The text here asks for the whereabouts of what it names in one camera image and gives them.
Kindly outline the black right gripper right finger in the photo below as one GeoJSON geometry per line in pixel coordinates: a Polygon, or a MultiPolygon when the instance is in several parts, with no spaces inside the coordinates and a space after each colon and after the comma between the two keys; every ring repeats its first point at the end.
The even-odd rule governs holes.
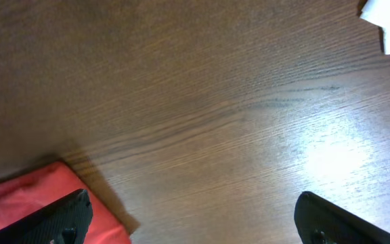
{"type": "Polygon", "coordinates": [[[390,244],[390,233],[309,191],[294,211],[303,244],[390,244]]]}

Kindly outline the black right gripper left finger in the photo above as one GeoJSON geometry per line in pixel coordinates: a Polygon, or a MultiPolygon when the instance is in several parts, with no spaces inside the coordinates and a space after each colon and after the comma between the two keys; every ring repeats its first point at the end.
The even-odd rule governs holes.
{"type": "Polygon", "coordinates": [[[85,189],[50,203],[2,228],[1,244],[83,244],[93,218],[85,189]]]}

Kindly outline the orange polo shirt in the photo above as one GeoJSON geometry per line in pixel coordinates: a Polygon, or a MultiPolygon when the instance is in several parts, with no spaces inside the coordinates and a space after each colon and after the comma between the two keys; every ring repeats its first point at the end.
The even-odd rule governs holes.
{"type": "Polygon", "coordinates": [[[88,190],[93,208],[85,242],[131,244],[125,227],[61,161],[0,183],[0,230],[80,188],[88,190]]]}

